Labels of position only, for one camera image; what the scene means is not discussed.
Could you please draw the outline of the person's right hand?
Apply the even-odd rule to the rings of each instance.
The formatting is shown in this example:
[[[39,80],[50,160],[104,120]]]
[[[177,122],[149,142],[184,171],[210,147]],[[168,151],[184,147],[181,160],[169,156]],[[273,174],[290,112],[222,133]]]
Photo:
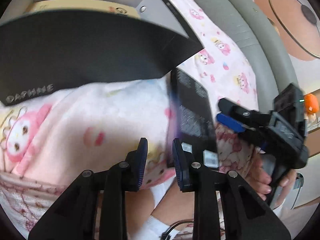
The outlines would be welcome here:
[[[280,206],[287,195],[292,190],[296,181],[297,172],[295,170],[290,170],[286,176],[282,178],[279,186],[282,187],[282,192],[276,201],[276,207]],[[271,192],[271,177],[263,169],[263,161],[259,153],[253,158],[253,164],[248,172],[245,180],[249,185],[256,191],[256,193],[266,200],[266,195]]]

